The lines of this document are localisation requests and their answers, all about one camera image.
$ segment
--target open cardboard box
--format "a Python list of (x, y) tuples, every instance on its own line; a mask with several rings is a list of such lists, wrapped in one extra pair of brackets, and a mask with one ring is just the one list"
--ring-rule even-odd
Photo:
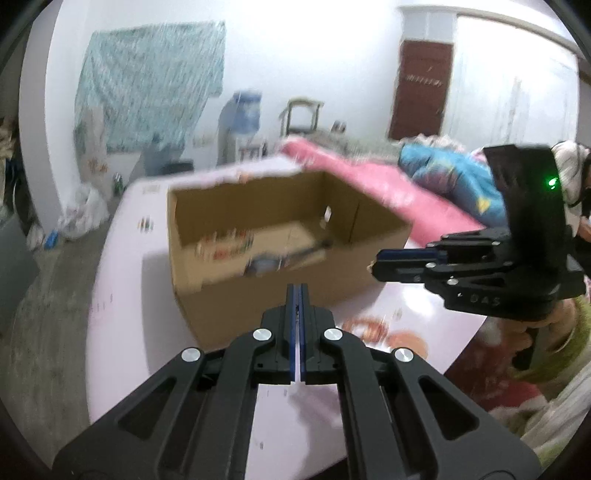
[[(222, 260), (203, 258), (198, 248), (203, 238), (234, 229), (252, 237), (247, 251)], [(174, 292), (205, 351), (256, 329), (265, 310), (285, 302), (290, 283), (307, 283), (312, 304), (323, 307), (363, 291), (375, 284), (367, 266), (376, 253), (403, 248), (409, 232), (406, 221), (327, 172), (168, 193)], [(243, 275), (252, 257), (285, 255), (327, 239), (330, 248), (287, 268)]]

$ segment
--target brown door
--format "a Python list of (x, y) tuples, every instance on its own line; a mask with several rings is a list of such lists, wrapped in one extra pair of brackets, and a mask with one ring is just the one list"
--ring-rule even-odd
[(390, 138), (439, 134), (452, 57), (451, 44), (404, 41)]

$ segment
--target gray floor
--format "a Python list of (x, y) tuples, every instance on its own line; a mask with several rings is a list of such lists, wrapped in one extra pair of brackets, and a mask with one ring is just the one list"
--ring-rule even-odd
[(89, 424), (86, 322), (108, 227), (35, 253), (41, 274), (0, 338), (0, 397), (48, 465)]

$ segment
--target white plastic bag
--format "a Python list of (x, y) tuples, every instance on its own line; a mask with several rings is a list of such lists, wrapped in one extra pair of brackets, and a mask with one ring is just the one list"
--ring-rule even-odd
[(43, 228), (37, 222), (35, 222), (31, 229), (29, 230), (29, 234), (27, 235), (27, 248), (30, 252), (36, 250), (40, 246), (43, 245), (43, 239), (45, 238), (45, 233), (43, 232)]
[(108, 218), (107, 203), (99, 191), (90, 183), (83, 183), (58, 221), (58, 231), (65, 238), (75, 240), (98, 228)]

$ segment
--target person's hand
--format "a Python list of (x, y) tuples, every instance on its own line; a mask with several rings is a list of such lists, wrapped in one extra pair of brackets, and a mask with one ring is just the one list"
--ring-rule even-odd
[(586, 242), (591, 243), (591, 225), (589, 224), (589, 220), (587, 218), (581, 217), (577, 235), (580, 236)]
[(526, 332), (528, 328), (548, 326), (550, 334), (544, 349), (551, 352), (561, 347), (568, 340), (577, 322), (577, 310), (573, 299), (561, 300), (554, 310), (544, 319), (536, 322), (517, 322), (500, 319), (499, 327), (504, 345), (513, 353), (525, 350), (532, 345), (532, 338)]

